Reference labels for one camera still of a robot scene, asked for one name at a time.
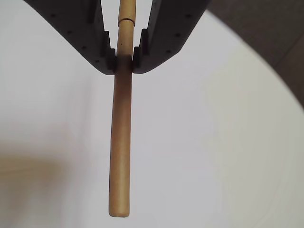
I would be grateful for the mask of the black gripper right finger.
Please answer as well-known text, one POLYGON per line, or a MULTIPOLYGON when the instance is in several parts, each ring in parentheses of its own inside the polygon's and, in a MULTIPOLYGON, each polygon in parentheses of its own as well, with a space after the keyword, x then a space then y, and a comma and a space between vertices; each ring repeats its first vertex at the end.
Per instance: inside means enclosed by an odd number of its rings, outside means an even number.
POLYGON ((148 27, 133 51, 133 72, 147 73, 176 55, 208 4, 208 0, 154 0, 148 27))

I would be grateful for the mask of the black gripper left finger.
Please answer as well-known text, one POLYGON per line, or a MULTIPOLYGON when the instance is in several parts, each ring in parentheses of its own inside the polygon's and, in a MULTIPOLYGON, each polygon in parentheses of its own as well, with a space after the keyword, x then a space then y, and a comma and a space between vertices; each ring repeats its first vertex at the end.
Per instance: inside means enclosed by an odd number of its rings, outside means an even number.
POLYGON ((104 28, 99 0, 25 0, 92 66, 113 75, 116 52, 104 28))

